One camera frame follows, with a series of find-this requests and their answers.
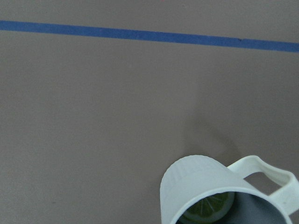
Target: gray floor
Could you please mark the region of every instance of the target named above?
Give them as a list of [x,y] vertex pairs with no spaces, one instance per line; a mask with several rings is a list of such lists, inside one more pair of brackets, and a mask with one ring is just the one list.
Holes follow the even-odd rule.
[[[297,0],[3,0],[0,20],[298,42],[298,11]],[[160,223],[162,175],[190,154],[225,165],[256,154],[299,177],[299,54],[9,31],[0,48],[2,224]]]

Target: lime slice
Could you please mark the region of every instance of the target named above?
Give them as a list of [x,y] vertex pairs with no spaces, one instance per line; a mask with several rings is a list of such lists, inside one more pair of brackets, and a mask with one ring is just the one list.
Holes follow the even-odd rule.
[[188,208],[179,221],[182,224],[211,224],[223,218],[232,207],[234,192],[205,197]]

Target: white plastic cup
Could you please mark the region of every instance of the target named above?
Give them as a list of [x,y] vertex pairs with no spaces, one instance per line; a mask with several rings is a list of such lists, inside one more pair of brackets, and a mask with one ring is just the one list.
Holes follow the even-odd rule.
[[[244,180],[256,172],[263,172],[281,188],[270,195],[260,192]],[[254,155],[244,157],[228,167],[207,156],[191,155],[173,163],[162,178],[162,224],[175,224],[199,200],[229,191],[265,200],[281,214],[285,221],[282,224],[292,224],[289,215],[299,209],[299,182],[293,173],[275,168]]]

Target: cup handle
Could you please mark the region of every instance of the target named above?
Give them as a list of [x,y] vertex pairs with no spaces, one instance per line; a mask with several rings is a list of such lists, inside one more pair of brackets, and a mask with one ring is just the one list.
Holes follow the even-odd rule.
[[228,166],[228,169],[242,178],[253,173],[263,172],[270,180],[281,186],[269,197],[279,204],[288,215],[299,209],[299,182],[293,173],[273,167],[256,155],[246,156]]

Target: blue line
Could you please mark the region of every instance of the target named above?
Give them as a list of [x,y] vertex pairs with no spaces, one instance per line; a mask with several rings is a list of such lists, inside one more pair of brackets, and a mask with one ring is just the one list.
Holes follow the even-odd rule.
[[130,29],[83,27],[34,22],[0,21],[0,30],[299,52],[299,43],[292,42],[238,39],[221,36],[164,33]]

